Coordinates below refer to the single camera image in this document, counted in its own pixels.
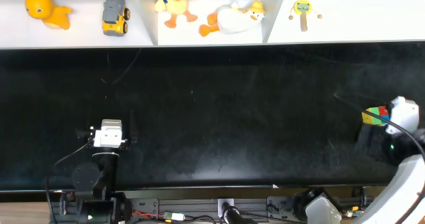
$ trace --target yellow hat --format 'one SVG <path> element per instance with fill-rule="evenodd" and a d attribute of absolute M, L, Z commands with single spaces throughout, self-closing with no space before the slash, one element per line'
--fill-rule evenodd
<path fill-rule="evenodd" d="M 263 3 L 261 1 L 252 2 L 251 7 L 248 8 L 249 11 L 265 13 L 266 11 L 263 9 Z"/>

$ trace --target wooden handle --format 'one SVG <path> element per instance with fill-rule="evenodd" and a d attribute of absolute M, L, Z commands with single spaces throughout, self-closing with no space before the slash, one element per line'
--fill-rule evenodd
<path fill-rule="evenodd" d="M 301 13 L 301 31 L 307 31 L 307 14 L 305 12 Z"/>

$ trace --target black tabletop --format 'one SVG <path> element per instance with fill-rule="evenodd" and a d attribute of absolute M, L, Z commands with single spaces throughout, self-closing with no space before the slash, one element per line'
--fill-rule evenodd
<path fill-rule="evenodd" d="M 137 51 L 0 52 L 1 190 L 43 189 L 84 144 L 76 129 L 131 110 L 140 136 L 120 188 L 387 183 L 396 167 L 355 148 L 361 115 L 333 93 L 425 104 L 424 43 L 142 49 L 111 85 Z M 59 165 L 52 188 L 72 187 L 91 153 Z"/>

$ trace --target toy truck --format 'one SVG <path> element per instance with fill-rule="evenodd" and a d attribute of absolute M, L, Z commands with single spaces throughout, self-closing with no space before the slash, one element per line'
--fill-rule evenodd
<path fill-rule="evenodd" d="M 125 0 L 106 0 L 102 15 L 105 35 L 124 36 L 128 31 L 127 22 L 130 19 L 130 10 Z"/>

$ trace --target toy truck wheel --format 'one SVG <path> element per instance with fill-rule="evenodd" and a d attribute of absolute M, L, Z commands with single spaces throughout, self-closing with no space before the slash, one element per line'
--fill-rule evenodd
<path fill-rule="evenodd" d="M 127 22 L 124 22 L 124 24 L 122 25 L 122 32 L 123 32 L 124 34 L 126 34 L 126 33 L 127 33 L 127 31 L 128 31 L 128 25 L 127 25 Z"/>
<path fill-rule="evenodd" d="M 126 21 L 128 21 L 130 19 L 130 10 L 127 9 L 127 8 L 124 9 L 124 19 Z"/>

